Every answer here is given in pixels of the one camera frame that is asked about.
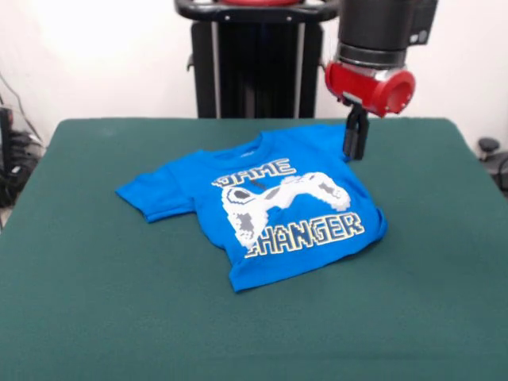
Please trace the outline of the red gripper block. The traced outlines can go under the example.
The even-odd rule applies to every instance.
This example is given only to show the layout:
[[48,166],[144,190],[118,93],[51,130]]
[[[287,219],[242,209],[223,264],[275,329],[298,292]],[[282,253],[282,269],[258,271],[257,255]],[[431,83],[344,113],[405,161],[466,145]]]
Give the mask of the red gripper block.
[[343,153],[362,160],[370,126],[368,112],[378,117],[400,114],[414,95],[416,80],[404,67],[376,70],[332,61],[325,67],[325,85],[340,102],[353,104],[345,124]]

